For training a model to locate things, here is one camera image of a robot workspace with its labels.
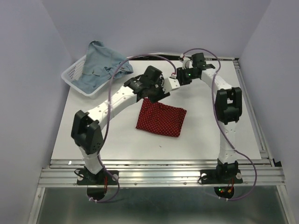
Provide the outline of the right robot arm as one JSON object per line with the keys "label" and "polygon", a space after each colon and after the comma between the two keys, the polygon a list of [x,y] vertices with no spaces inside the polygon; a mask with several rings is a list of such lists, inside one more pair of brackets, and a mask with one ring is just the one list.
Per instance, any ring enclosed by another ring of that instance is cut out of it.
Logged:
{"label": "right robot arm", "polygon": [[194,79],[206,83],[212,92],[212,105],[216,124],[220,130],[220,151],[215,169],[201,170],[200,184],[227,183],[240,173],[234,147],[235,127],[242,115],[242,90],[233,87],[220,75],[220,68],[208,64],[203,53],[191,58],[181,54],[182,67],[177,68],[180,85],[188,85]]}

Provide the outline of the light blue denim skirt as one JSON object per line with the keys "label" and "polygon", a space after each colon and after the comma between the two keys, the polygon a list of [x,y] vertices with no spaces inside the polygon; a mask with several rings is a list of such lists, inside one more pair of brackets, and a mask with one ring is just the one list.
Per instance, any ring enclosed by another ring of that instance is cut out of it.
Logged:
{"label": "light blue denim skirt", "polygon": [[84,93],[91,94],[108,81],[125,60],[125,56],[105,47],[102,42],[92,41],[87,48],[82,75],[72,84]]}

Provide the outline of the red polka dot skirt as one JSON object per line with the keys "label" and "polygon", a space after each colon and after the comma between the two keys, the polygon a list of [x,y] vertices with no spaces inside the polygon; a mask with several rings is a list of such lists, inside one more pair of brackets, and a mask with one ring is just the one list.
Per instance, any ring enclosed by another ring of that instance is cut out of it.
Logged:
{"label": "red polka dot skirt", "polygon": [[136,129],[149,133],[179,137],[187,110],[144,99],[139,112]]}

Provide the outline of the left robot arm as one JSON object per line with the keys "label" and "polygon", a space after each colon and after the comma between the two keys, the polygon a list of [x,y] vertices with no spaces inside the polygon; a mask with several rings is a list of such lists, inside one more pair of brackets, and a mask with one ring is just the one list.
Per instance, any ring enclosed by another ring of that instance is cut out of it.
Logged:
{"label": "left robot arm", "polygon": [[99,154],[104,146],[103,128],[109,129],[109,122],[121,111],[137,103],[142,98],[157,102],[170,95],[171,82],[162,72],[148,66],[142,75],[127,80],[115,94],[93,109],[75,113],[71,137],[79,147],[88,170],[88,179],[98,184],[103,181],[104,169],[99,162]]}

